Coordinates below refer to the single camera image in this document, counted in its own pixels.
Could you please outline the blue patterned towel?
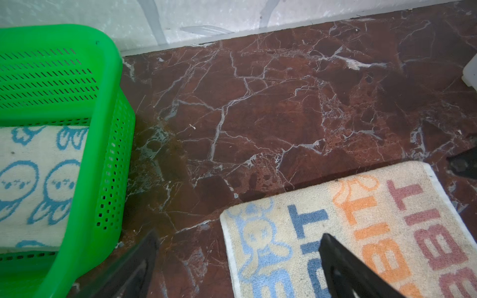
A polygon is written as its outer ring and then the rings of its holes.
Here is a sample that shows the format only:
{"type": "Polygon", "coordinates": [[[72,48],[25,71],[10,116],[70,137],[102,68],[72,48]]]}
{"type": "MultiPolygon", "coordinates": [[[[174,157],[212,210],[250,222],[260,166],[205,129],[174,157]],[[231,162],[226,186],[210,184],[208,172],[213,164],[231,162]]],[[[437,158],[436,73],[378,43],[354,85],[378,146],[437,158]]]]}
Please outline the blue patterned towel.
{"type": "Polygon", "coordinates": [[[1,253],[61,246],[88,131],[1,128],[1,253]]]}

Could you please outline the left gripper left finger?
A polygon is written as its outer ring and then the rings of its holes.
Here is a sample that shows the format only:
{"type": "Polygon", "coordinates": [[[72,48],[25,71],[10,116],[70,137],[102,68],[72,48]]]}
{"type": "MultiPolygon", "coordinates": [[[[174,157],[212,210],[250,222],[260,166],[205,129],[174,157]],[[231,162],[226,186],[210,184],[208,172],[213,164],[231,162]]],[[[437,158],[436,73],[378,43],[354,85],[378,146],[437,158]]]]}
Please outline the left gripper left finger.
{"type": "Polygon", "coordinates": [[[159,252],[159,238],[151,230],[117,258],[109,258],[79,279],[72,298],[146,298],[159,252]]]}

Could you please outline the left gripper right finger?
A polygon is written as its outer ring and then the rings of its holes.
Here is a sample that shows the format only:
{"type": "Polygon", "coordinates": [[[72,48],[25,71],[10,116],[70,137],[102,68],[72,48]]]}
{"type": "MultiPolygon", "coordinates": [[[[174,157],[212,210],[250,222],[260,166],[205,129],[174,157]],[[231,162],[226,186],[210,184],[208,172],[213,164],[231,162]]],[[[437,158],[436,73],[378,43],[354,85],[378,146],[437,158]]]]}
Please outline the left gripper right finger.
{"type": "Polygon", "coordinates": [[[331,234],[322,236],[319,254],[333,298],[404,298],[331,234]]]}

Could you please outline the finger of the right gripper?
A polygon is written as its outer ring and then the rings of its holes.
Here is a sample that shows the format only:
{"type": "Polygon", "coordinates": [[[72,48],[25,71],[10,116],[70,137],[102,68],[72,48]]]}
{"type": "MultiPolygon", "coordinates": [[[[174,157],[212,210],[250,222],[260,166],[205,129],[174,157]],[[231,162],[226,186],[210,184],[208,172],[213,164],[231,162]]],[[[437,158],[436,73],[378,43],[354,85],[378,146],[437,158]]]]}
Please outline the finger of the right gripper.
{"type": "Polygon", "coordinates": [[[453,174],[471,180],[477,179],[477,148],[474,147],[455,156],[447,157],[453,174]]]}

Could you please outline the white plastic basket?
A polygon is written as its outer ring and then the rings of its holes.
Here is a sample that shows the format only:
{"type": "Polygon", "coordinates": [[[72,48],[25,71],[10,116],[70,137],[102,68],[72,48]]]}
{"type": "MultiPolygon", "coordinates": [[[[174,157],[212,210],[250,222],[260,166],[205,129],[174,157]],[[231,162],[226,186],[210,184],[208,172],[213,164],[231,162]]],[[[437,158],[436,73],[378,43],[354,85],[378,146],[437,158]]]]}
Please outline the white plastic basket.
{"type": "Polygon", "coordinates": [[[475,55],[464,67],[462,81],[477,91],[477,55],[475,55]]]}

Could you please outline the green plastic basket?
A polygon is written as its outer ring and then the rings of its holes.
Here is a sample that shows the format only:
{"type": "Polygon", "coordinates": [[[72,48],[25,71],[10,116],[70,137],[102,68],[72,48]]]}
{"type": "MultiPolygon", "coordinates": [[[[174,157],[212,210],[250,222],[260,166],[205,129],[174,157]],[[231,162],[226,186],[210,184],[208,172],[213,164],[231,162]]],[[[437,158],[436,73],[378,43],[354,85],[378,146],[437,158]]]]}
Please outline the green plastic basket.
{"type": "Polygon", "coordinates": [[[118,243],[135,114],[81,25],[1,30],[1,296],[64,298],[118,243]]]}

